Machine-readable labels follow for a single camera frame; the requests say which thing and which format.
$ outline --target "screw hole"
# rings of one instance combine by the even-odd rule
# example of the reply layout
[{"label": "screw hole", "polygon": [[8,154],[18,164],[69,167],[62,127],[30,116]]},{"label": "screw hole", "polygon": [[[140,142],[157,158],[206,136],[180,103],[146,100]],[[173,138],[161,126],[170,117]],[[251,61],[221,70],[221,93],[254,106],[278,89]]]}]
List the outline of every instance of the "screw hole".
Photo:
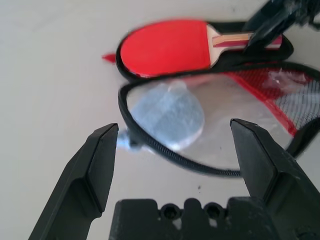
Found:
[{"label": "screw hole", "polygon": [[174,204],[167,204],[162,207],[161,215],[169,220],[175,220],[180,217],[180,209]]},{"label": "screw hole", "polygon": [[208,214],[209,218],[217,219],[220,216],[220,209],[213,204],[210,204],[206,207],[206,213]]}]

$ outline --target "red rubber paddle face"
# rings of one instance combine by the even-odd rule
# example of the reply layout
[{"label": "red rubber paddle face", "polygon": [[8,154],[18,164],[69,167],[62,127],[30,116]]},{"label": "red rubber paddle face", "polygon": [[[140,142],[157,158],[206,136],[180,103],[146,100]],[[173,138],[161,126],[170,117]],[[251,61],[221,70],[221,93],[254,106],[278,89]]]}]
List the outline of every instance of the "red rubber paddle face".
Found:
[{"label": "red rubber paddle face", "polygon": [[207,23],[185,19],[145,26],[123,41],[120,55],[125,67],[141,76],[209,68]]}]

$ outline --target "white background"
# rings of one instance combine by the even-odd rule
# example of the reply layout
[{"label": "white background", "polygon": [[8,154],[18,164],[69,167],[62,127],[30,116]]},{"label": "white background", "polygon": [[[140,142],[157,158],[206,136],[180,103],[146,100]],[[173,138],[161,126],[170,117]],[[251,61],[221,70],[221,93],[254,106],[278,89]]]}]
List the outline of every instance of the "white background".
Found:
[{"label": "white background", "polygon": [[[172,17],[245,20],[264,0],[0,0],[0,239],[27,239],[66,163],[93,130],[124,122],[118,89],[126,81],[101,55],[144,23]],[[287,32],[291,61],[319,68],[320,34]],[[299,161],[319,186],[317,145]],[[225,206],[248,195],[242,179],[198,175],[148,152],[118,150],[103,216],[88,235],[104,240],[115,203],[186,198]]]}]

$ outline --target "table tennis paddle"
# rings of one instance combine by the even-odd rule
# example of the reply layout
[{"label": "table tennis paddle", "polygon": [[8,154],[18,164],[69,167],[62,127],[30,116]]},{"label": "table tennis paddle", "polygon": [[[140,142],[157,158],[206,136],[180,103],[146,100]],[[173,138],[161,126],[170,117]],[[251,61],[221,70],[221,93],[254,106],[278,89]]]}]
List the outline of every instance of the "table tennis paddle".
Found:
[{"label": "table tennis paddle", "polygon": [[[252,32],[220,34],[207,22],[194,19],[153,23],[130,33],[120,56],[132,73],[152,77],[212,67],[222,52],[244,49]],[[267,49],[279,49],[282,36]]]}]

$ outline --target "clear plastic bag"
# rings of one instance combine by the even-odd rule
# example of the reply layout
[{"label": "clear plastic bag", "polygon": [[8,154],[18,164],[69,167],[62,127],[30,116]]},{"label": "clear plastic bag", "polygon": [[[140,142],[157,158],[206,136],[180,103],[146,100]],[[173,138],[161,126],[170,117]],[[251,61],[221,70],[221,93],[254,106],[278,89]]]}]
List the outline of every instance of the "clear plastic bag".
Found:
[{"label": "clear plastic bag", "polygon": [[127,102],[133,118],[152,137],[213,167],[239,168],[230,119],[258,124],[282,147],[292,138],[262,102],[224,74],[152,82],[134,88]]},{"label": "clear plastic bag", "polygon": [[286,94],[295,93],[305,86],[305,74],[291,71],[270,71],[268,79],[263,83],[264,88],[280,89]]}]

